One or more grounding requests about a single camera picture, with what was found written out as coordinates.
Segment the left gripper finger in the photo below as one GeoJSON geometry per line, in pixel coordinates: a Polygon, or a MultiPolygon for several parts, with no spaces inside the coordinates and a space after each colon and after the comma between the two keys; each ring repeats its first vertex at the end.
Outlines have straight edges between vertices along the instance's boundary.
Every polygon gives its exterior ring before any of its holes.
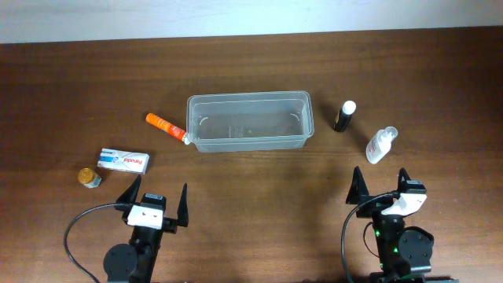
{"type": "Polygon", "coordinates": [[[126,189],[116,200],[121,204],[134,204],[141,185],[141,175],[138,175],[128,189],[126,189]]]}
{"type": "Polygon", "coordinates": [[[188,186],[185,183],[182,189],[182,194],[178,204],[177,210],[177,225],[182,227],[187,227],[189,225],[189,210],[187,203],[187,193],[188,186]]]}

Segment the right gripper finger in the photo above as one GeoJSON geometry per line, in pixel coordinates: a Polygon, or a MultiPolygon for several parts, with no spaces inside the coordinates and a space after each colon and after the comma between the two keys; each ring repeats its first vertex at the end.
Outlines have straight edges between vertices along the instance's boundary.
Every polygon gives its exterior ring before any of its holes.
{"type": "Polygon", "coordinates": [[[351,186],[346,198],[346,204],[361,204],[369,199],[369,191],[365,184],[359,166],[354,168],[351,186]]]}
{"type": "Polygon", "coordinates": [[[398,172],[398,188],[397,190],[400,193],[405,193],[409,189],[409,181],[410,177],[406,172],[406,169],[403,167],[398,172]]]}

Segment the white Panadol box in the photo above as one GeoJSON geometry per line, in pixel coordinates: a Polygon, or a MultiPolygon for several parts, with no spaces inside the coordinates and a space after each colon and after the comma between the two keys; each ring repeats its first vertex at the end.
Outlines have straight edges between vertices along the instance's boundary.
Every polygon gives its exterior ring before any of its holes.
{"type": "Polygon", "coordinates": [[[100,168],[144,175],[149,163],[149,154],[103,148],[98,158],[100,168]]]}

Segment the small gold-lid jar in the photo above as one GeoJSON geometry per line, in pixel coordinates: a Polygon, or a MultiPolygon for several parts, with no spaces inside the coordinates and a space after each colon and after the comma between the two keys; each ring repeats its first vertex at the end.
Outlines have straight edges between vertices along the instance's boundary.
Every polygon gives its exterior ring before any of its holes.
{"type": "Polygon", "coordinates": [[[96,188],[101,183],[101,177],[93,169],[88,167],[79,171],[77,179],[82,185],[89,189],[96,188]]]}

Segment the white spray bottle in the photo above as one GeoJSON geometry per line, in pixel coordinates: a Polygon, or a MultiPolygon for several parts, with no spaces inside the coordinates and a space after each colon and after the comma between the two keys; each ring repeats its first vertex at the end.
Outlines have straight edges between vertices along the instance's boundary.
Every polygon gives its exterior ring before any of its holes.
{"type": "Polygon", "coordinates": [[[371,138],[365,149],[367,160],[371,164],[378,163],[391,150],[391,144],[398,136],[398,130],[395,127],[386,127],[378,130],[371,138]]]}

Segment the black bottle white cap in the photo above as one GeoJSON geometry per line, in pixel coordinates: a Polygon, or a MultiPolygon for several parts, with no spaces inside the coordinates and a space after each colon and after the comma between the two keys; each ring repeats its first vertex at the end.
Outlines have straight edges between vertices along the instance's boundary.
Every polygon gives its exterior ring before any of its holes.
{"type": "Polygon", "coordinates": [[[345,101],[335,118],[333,126],[334,131],[344,132],[347,129],[355,110],[356,103],[354,101],[345,101]]]}

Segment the orange tablet tube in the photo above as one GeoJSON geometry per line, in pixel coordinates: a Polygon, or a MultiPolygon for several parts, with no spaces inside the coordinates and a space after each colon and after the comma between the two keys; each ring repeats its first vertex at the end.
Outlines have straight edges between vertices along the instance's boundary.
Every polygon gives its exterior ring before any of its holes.
{"type": "Polygon", "coordinates": [[[175,126],[174,124],[162,119],[161,117],[149,113],[145,117],[145,121],[154,127],[166,132],[170,136],[177,138],[179,141],[183,142],[185,145],[189,145],[191,141],[188,139],[188,135],[185,130],[180,127],[175,126]]]}

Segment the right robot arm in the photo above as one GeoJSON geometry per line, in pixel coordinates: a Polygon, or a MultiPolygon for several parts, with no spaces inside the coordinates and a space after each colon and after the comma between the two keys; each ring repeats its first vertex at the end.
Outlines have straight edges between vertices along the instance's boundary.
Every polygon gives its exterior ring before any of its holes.
{"type": "Polygon", "coordinates": [[[341,238],[354,215],[370,219],[380,261],[380,272],[369,275],[369,281],[425,282],[431,271],[430,259],[434,237],[417,226],[406,226],[404,218],[420,210],[427,199],[423,183],[412,180],[402,168],[398,173],[396,190],[376,196],[369,194],[361,170],[354,169],[346,203],[355,208],[346,217],[341,238]]]}

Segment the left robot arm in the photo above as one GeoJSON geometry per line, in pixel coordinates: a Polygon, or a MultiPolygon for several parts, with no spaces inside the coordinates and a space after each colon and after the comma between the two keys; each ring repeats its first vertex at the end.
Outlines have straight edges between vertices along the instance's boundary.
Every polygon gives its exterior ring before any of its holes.
{"type": "Polygon", "coordinates": [[[117,244],[106,253],[103,261],[108,282],[150,282],[162,236],[175,234],[179,227],[189,225],[187,187],[184,186],[178,204],[177,217],[164,215],[167,199],[151,193],[136,201],[141,176],[117,198],[122,220],[133,228],[126,244],[117,244]]]}

